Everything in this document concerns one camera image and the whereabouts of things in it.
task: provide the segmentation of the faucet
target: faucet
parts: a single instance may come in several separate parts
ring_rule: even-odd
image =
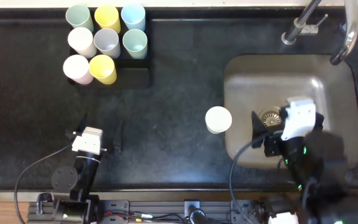
[[[283,33],[282,41],[284,44],[291,45],[296,41],[299,35],[316,35],[318,33],[318,26],[327,18],[326,15],[317,25],[307,25],[306,21],[309,19],[311,13],[317,8],[321,0],[312,0],[299,18],[293,21],[288,32]],[[347,55],[350,54],[354,45],[356,44],[358,36],[358,5],[356,0],[344,0],[346,11],[346,35],[345,41],[341,48],[333,54],[329,59],[332,65],[341,63]]]

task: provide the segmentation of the faucet base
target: faucet base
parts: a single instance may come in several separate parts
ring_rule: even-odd
[[[285,33],[286,33],[286,32],[284,32],[283,35],[281,35],[281,40],[283,41],[283,43],[284,43],[284,44],[287,44],[287,45],[293,45],[293,44],[295,44],[296,38],[295,38],[295,40],[293,40],[293,41],[286,40],[286,39],[285,39]]]

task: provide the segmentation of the yellow cup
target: yellow cup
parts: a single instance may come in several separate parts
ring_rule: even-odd
[[[118,10],[111,5],[100,6],[94,12],[94,19],[103,29],[110,28],[118,34],[121,31]]]
[[[117,80],[117,71],[111,57],[97,55],[89,63],[89,72],[105,85],[113,84]]]

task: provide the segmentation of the faucet handle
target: faucet handle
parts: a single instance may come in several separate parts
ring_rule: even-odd
[[[318,27],[327,19],[327,17],[328,14],[325,14],[316,25],[305,25],[299,35],[316,35],[318,33]]]

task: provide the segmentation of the white wall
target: white wall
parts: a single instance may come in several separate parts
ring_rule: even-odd
[[[0,0],[0,7],[70,7],[74,4],[89,7],[113,4],[121,7],[129,2],[150,7],[305,6],[310,0]],[[343,0],[322,0],[320,6],[343,6]]]

